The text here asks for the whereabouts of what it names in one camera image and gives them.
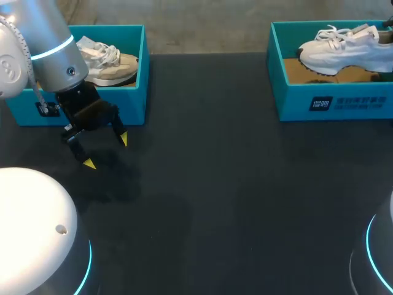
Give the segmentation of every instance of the beige sneaker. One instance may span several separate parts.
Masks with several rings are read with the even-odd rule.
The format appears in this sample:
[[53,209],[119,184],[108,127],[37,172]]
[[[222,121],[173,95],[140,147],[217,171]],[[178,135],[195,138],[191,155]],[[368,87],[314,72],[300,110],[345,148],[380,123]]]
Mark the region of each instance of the beige sneaker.
[[86,81],[97,86],[113,87],[134,82],[138,72],[138,58],[120,53],[115,46],[108,46],[83,37],[78,48],[89,68]]

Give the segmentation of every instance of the blue led ring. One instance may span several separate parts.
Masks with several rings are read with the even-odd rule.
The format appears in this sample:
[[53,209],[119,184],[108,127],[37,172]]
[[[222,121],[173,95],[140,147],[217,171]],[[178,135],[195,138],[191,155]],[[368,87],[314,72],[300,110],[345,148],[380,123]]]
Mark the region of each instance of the blue led ring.
[[76,290],[76,292],[74,293],[74,295],[78,295],[78,294],[80,293],[80,291],[81,291],[82,288],[84,287],[84,284],[86,283],[86,280],[87,280],[87,277],[88,277],[88,273],[89,273],[89,271],[90,271],[90,267],[91,267],[91,257],[93,256],[93,253],[92,253],[92,251],[91,251],[91,243],[90,243],[90,241],[88,241],[88,245],[89,245],[89,248],[90,248],[90,258],[89,258],[89,260],[88,260],[87,271],[86,271],[86,274],[85,274],[85,277],[84,277],[83,281],[81,282],[81,284],[80,284],[78,290]]
[[48,51],[46,51],[46,52],[44,52],[42,54],[35,55],[35,56],[31,57],[31,60],[38,60],[38,59],[43,58],[43,57],[48,57],[49,55],[54,54],[57,51],[60,51],[61,49],[65,48],[67,45],[69,45],[72,42],[72,40],[74,40],[74,36],[73,35],[71,35],[71,37],[68,38],[68,40],[66,42],[62,43],[58,47],[55,47],[55,48],[53,48],[51,50],[48,50]]
[[371,252],[370,252],[370,245],[368,242],[368,234],[370,233],[370,228],[371,228],[371,223],[373,223],[373,220],[375,218],[376,215],[374,215],[373,219],[371,219],[370,224],[368,225],[368,229],[367,229],[367,233],[366,233],[366,247],[367,247],[367,254],[368,254],[368,258],[371,262],[371,265],[376,273],[376,275],[378,276],[378,278],[381,280],[381,282],[385,285],[385,287],[393,294],[393,289],[392,287],[389,286],[389,284],[386,282],[386,280],[382,277],[382,275],[379,273],[378,269],[375,266],[375,263],[373,261],[373,258],[371,257]]

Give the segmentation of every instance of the robotic arm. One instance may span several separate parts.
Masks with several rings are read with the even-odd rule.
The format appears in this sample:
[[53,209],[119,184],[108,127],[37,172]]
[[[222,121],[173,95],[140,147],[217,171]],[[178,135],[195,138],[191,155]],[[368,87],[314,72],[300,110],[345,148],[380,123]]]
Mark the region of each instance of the robotic arm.
[[[88,68],[55,0],[0,0],[0,99],[17,96],[30,82],[42,116],[59,116],[70,124],[62,139],[76,159],[92,168],[76,136],[112,124],[126,145],[126,129],[116,105],[102,100],[94,85],[85,82]],[[58,106],[43,99],[37,82],[55,93]]]

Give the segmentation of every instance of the white dome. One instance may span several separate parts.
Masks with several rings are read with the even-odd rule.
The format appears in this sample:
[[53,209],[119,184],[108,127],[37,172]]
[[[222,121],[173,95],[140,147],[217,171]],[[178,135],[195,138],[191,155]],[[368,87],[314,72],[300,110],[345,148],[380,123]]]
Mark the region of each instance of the white dome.
[[25,295],[62,264],[74,243],[77,213],[53,178],[0,169],[0,295]]

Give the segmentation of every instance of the white sneaker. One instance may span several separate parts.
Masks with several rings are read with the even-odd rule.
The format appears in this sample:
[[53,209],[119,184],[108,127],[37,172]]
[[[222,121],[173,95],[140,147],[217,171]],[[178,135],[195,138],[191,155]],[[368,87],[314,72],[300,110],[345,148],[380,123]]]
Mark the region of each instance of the white sneaker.
[[353,30],[321,30],[315,41],[303,44],[299,59],[308,68],[325,75],[336,75],[347,66],[367,71],[393,71],[393,31],[378,31],[375,26]]
[[120,53],[113,45],[95,42],[85,36],[77,45],[89,68],[86,81],[108,87],[121,85],[136,77],[138,59],[133,55]]
[[361,26],[358,26],[357,28],[354,29],[337,29],[335,26],[331,26],[328,25],[329,27],[331,27],[332,29],[320,29],[317,33],[317,36],[315,37],[315,40],[309,41],[304,43],[302,46],[299,47],[299,49],[304,49],[308,46],[315,46],[318,44],[318,42],[321,41],[326,41],[329,40],[330,38],[335,38],[337,36],[340,36],[342,34],[344,34],[345,36],[353,36],[354,34],[364,30],[365,28],[368,28],[368,24],[364,24]]

